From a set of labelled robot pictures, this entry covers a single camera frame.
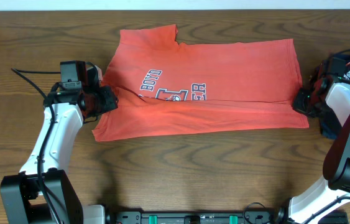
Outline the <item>red Boyd soccer t-shirt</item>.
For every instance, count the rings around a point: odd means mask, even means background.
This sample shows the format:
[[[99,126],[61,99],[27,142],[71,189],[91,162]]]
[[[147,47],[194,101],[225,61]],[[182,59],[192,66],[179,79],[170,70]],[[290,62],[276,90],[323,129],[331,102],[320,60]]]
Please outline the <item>red Boyd soccer t-shirt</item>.
[[[118,108],[102,115],[98,142],[308,127],[291,106],[302,86],[293,40],[188,45],[177,32],[176,25],[121,31],[103,76]]]

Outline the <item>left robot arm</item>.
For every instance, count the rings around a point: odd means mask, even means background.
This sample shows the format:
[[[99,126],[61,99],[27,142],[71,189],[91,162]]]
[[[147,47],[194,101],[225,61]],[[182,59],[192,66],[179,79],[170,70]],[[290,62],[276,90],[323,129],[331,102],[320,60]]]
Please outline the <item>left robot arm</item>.
[[[16,175],[3,177],[0,194],[9,223],[105,223],[102,205],[82,205],[68,176],[81,127],[115,110],[118,98],[91,62],[60,63],[60,81],[44,93],[44,122],[29,158]]]

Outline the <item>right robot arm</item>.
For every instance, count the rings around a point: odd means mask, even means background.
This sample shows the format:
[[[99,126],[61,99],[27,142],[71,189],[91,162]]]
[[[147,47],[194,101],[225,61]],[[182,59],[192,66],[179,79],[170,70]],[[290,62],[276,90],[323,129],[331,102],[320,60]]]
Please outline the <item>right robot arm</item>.
[[[337,208],[350,203],[350,50],[324,60],[309,88],[299,89],[292,108],[318,118],[322,135],[334,142],[323,175],[280,208],[276,223],[347,223]]]

